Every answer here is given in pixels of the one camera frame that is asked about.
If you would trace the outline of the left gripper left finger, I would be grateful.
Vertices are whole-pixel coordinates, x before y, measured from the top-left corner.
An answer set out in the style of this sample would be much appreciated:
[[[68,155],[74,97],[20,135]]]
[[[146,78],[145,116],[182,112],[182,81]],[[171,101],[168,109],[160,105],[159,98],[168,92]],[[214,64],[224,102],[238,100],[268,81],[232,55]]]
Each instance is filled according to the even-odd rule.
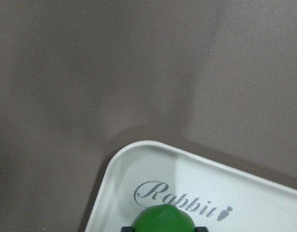
[[[121,232],[134,232],[134,229],[132,226],[124,226],[121,228]]]

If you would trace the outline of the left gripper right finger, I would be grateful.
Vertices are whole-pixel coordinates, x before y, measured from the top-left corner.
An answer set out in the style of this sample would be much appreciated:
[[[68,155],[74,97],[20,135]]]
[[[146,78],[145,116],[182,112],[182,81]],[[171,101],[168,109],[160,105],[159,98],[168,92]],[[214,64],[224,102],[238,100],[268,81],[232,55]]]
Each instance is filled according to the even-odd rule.
[[[207,227],[199,226],[199,227],[195,227],[195,232],[208,232],[208,229]]]

